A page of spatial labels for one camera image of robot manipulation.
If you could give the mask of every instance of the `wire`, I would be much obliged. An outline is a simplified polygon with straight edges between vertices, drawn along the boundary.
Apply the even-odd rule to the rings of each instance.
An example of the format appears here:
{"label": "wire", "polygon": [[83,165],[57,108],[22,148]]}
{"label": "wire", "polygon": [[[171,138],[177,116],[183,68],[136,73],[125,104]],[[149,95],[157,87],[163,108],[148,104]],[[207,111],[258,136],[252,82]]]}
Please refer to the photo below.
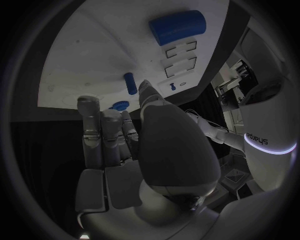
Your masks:
{"label": "wire", "polygon": [[[192,113],[196,114],[198,117],[201,117],[201,116],[200,116],[195,110],[193,110],[193,109],[187,109],[187,110],[185,110],[184,112],[185,112],[185,113],[192,112]],[[236,131],[229,130],[228,128],[223,127],[223,126],[221,126],[221,125],[219,125],[219,124],[217,124],[217,123],[215,123],[215,122],[213,122],[213,121],[209,121],[209,120],[207,120],[207,119],[205,119],[205,118],[203,118],[203,119],[204,119],[205,121],[209,122],[209,123],[212,123],[212,124],[215,124],[215,125],[219,126],[220,128],[226,129],[227,131],[232,132],[232,133],[234,133],[234,134],[242,135],[242,136],[244,135],[244,134],[241,134],[241,133],[237,133]]]}

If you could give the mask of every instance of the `black curtain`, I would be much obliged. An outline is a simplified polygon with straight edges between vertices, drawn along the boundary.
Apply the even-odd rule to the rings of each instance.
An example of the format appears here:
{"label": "black curtain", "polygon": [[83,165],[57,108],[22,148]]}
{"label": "black curtain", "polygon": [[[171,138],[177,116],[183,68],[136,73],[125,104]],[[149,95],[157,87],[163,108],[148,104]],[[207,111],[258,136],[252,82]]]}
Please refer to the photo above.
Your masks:
{"label": "black curtain", "polygon": [[[213,86],[209,84],[205,90],[200,94],[200,96],[188,103],[179,106],[182,110],[186,111],[188,109],[195,110],[202,118],[219,124],[222,127],[227,128],[225,118],[223,115],[221,104],[215,94]],[[212,148],[214,149],[218,159],[226,156],[230,152],[230,147],[225,144],[218,144],[212,141],[209,137],[208,140]]]}

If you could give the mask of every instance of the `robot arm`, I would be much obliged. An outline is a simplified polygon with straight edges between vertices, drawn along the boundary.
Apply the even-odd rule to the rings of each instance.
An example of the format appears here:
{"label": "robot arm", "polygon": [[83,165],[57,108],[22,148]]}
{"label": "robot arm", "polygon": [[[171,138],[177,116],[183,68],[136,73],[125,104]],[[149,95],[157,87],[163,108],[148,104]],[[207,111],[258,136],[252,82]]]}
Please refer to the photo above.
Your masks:
{"label": "robot arm", "polygon": [[202,117],[193,113],[187,112],[187,114],[198,124],[205,136],[218,144],[226,144],[234,149],[240,150],[245,153],[244,137],[238,134],[230,133],[222,127],[211,126]]}

